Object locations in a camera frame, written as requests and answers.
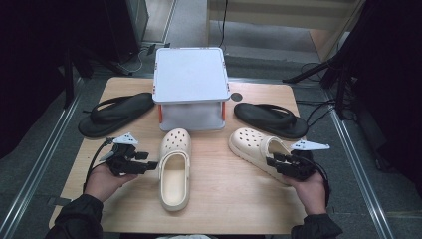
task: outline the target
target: black device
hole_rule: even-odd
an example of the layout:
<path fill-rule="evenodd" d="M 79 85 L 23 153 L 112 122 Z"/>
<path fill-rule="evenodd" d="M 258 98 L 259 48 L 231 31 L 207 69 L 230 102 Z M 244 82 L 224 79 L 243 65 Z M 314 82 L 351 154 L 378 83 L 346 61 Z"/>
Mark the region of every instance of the black device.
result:
<path fill-rule="evenodd" d="M 96 155 L 91 161 L 90 167 L 87 172 L 87 177 L 84 183 L 84 189 L 87 186 L 88 178 L 90 177 L 93 169 L 94 162 L 97 159 L 100 151 L 103 147 L 112 144 L 114 138 L 108 137 L 105 142 L 97 150 Z M 149 153 L 143 151 L 136 151 L 136 148 L 132 144 L 115 143 L 109 153 L 102 157 L 101 161 L 104 161 L 109 167 L 109 170 L 115 176 L 122 174 L 145 174 L 148 170 L 155 170 L 158 165 L 156 161 L 139 162 L 138 160 L 146 160 Z"/>
<path fill-rule="evenodd" d="M 267 165 L 274 167 L 277 173 L 282 175 L 305 181 L 318 171 L 323 179 L 325 206 L 328 206 L 330 194 L 328 176 L 325 170 L 313 160 L 311 151 L 293 150 L 291 154 L 273 153 L 273 156 L 274 158 L 266 158 Z"/>

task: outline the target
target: black cloth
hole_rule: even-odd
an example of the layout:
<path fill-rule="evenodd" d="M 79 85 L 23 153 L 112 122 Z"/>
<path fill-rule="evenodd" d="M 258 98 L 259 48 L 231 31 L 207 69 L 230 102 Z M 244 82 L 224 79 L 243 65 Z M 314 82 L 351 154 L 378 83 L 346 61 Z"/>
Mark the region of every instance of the black cloth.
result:
<path fill-rule="evenodd" d="M 103 238 L 102 211 L 103 204 L 98 199 L 83 194 L 62 208 L 46 239 Z"/>
<path fill-rule="evenodd" d="M 83 194 L 62 208 L 55 226 L 46 239 L 103 238 L 103 204 L 96 198 Z M 292 239 L 331 239 L 342 233 L 328 214 L 310 215 L 304 225 L 292 228 Z"/>

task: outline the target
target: cream clog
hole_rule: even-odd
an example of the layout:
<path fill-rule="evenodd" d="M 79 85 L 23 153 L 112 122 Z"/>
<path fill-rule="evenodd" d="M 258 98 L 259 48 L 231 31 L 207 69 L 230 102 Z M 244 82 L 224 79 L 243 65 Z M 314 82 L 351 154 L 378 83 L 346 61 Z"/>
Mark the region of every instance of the cream clog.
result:
<path fill-rule="evenodd" d="M 159 197 L 168 211 L 183 209 L 189 201 L 191 142 L 183 128 L 170 131 L 160 147 Z"/>
<path fill-rule="evenodd" d="M 274 157 L 274 152 L 290 154 L 281 139 L 275 136 L 267 136 L 251 128 L 242 127 L 230 136 L 229 147 L 236 155 L 288 185 L 275 168 L 267 165 L 266 160 L 267 157 Z"/>

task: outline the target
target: slipper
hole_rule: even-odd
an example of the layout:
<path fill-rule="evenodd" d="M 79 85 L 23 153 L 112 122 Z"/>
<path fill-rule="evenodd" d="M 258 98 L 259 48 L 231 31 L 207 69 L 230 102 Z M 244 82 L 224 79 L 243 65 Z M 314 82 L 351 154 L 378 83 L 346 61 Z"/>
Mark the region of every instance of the slipper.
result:
<path fill-rule="evenodd" d="M 249 161 L 267 172 L 286 186 L 288 184 L 280 173 L 267 165 L 267 157 L 274 153 L 290 154 L 283 142 L 275 137 L 260 133 L 254 129 L 241 127 L 230 135 L 229 148 L 237 156 Z"/>
<path fill-rule="evenodd" d="M 239 120 L 283 138 L 301 138 L 308 132 L 305 120 L 279 106 L 238 103 L 234 113 Z"/>
<path fill-rule="evenodd" d="M 179 211 L 189 201 L 191 142 L 183 128 L 170 131 L 160 147 L 159 198 L 167 211 Z"/>
<path fill-rule="evenodd" d="M 96 105 L 90 115 L 80 121 L 78 130 L 86 137 L 103 137 L 138 119 L 154 105 L 151 93 L 113 98 Z"/>

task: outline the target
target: box lid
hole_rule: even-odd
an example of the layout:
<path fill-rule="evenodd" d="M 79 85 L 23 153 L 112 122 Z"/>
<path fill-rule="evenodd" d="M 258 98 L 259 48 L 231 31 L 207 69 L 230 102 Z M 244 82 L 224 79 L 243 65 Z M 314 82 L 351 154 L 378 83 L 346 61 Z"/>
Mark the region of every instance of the box lid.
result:
<path fill-rule="evenodd" d="M 152 98 L 158 104 L 229 100 L 228 77 L 221 49 L 158 49 Z"/>

